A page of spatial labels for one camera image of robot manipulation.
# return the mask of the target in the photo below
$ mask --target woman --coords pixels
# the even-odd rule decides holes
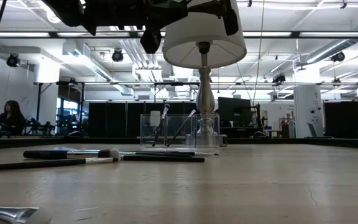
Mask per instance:
[[[18,102],[9,100],[5,104],[4,112],[0,115],[1,131],[8,131],[12,135],[22,134],[25,118],[20,111]]]

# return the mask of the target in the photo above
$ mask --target white pillar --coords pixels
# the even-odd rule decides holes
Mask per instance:
[[[45,58],[35,65],[35,82],[55,83],[59,81],[59,74],[60,65],[49,58]],[[58,86],[44,84],[42,89],[45,88],[47,89],[41,94],[39,122],[45,124],[50,121],[51,124],[55,124]]]
[[[294,81],[299,83],[320,82],[319,67],[309,65],[306,70],[294,73]],[[317,136],[323,136],[323,106],[321,102],[320,86],[294,87],[295,128],[296,137],[312,137],[309,124],[312,124]]]

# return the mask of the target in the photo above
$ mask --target black hair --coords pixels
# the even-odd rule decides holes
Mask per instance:
[[[9,100],[8,102],[6,102],[4,105],[4,114],[7,114],[7,111],[5,108],[6,105],[9,105],[11,107],[11,114],[12,114],[11,116],[12,117],[24,119],[24,116],[23,116],[22,112],[20,111],[19,103],[17,101]]]

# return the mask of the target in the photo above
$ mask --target clear acrylic box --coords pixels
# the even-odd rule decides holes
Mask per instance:
[[[168,114],[155,142],[160,118],[149,114],[140,116],[140,147],[153,151],[210,151],[220,145],[219,115],[191,117],[185,114]]]

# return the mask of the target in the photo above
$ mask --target table surface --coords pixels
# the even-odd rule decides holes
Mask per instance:
[[[0,163],[34,149],[0,149]],[[205,163],[130,162],[0,171],[0,205],[45,207],[53,223],[358,223],[358,149],[235,145]]]

